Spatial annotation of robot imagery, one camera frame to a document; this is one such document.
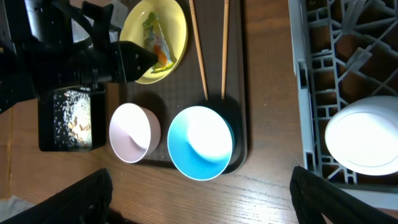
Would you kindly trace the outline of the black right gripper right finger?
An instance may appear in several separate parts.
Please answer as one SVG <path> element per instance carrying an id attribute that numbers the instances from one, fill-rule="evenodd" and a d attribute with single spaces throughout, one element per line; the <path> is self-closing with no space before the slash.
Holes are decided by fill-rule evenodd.
<path id="1" fill-rule="evenodd" d="M 393 223 L 397 219 L 347 194 L 303 167 L 296 166 L 290 179 L 290 194 L 300 224 Z"/>

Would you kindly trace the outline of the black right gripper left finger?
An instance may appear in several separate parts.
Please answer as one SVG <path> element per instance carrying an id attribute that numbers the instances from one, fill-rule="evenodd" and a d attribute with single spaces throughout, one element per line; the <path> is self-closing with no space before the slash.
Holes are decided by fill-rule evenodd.
<path id="1" fill-rule="evenodd" d="M 112 192 L 111 177 L 107 169 L 102 168 L 47 200 L 3 222 L 8 224 L 105 224 Z"/>

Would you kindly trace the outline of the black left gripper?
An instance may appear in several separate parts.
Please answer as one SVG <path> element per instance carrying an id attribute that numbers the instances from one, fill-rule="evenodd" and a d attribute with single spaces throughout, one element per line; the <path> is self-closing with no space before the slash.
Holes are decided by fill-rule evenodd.
<path id="1" fill-rule="evenodd" d="M 110 42 L 113 5 L 83 1 L 32 1 L 30 76 L 36 93 L 101 82 L 134 82 L 158 57 L 134 42 Z M 89 37 L 73 42 L 72 22 Z"/>

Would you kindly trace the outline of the green snack wrapper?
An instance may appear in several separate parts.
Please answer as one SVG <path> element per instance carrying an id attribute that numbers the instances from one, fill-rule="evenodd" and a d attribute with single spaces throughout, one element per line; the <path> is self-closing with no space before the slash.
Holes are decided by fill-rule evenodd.
<path id="1" fill-rule="evenodd" d="M 152 66 L 152 73 L 164 72 L 171 69 L 175 60 L 164 37 L 158 15 L 152 11 L 142 23 L 144 34 L 144 48 L 157 56 L 157 63 Z"/>

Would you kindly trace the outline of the white cup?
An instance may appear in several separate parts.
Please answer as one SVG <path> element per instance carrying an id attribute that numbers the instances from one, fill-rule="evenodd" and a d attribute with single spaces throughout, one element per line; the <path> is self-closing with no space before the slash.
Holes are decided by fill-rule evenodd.
<path id="1" fill-rule="evenodd" d="M 337 112 L 325 130 L 330 154 L 365 175 L 397 172 L 397 97 L 372 96 Z"/>

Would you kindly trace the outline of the rice leftovers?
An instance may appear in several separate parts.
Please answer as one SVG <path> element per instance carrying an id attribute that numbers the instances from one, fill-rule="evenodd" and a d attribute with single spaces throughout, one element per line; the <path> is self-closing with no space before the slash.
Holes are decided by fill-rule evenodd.
<path id="1" fill-rule="evenodd" d="M 91 147 L 90 89 L 58 90 L 53 102 L 55 143 L 70 148 Z"/>

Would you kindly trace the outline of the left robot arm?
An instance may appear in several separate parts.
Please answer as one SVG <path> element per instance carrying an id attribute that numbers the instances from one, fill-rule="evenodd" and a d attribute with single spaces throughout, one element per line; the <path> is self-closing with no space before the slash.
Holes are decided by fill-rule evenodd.
<path id="1" fill-rule="evenodd" d="M 52 90 L 138 80 L 157 56 L 111 42 L 113 5 L 1 1 L 1 111 Z"/>

